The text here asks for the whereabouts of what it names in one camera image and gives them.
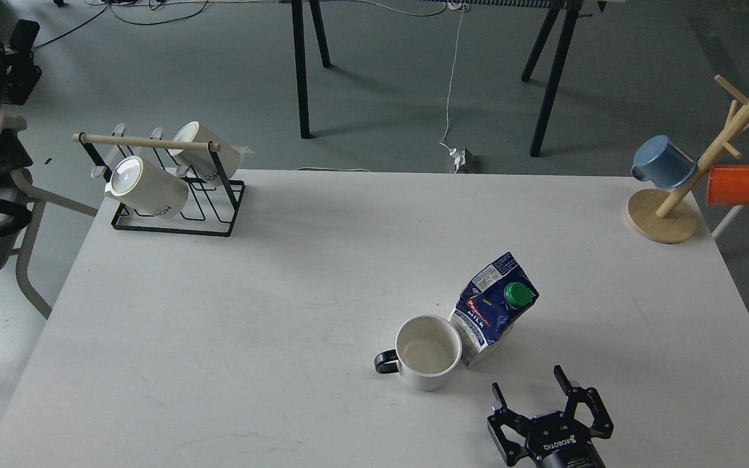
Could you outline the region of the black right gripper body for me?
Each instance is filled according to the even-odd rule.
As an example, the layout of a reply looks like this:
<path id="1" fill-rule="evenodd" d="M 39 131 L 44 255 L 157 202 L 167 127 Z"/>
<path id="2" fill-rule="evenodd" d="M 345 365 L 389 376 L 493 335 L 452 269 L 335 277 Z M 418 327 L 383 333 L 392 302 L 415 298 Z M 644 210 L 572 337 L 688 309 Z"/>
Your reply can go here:
<path id="1" fill-rule="evenodd" d="M 603 466 L 589 428 L 561 411 L 532 418 L 524 447 L 537 467 Z"/>

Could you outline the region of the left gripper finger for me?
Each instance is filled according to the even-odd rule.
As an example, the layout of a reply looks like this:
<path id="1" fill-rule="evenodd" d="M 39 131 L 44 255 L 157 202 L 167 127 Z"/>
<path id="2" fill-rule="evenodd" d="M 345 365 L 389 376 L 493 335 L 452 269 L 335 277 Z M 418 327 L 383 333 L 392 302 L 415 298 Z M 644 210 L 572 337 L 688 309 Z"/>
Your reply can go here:
<path id="1" fill-rule="evenodd" d="M 33 45 L 40 25 L 36 21 L 19 19 L 9 39 L 5 54 L 6 88 L 4 101 L 24 105 L 42 76 L 42 69 L 34 63 Z"/>

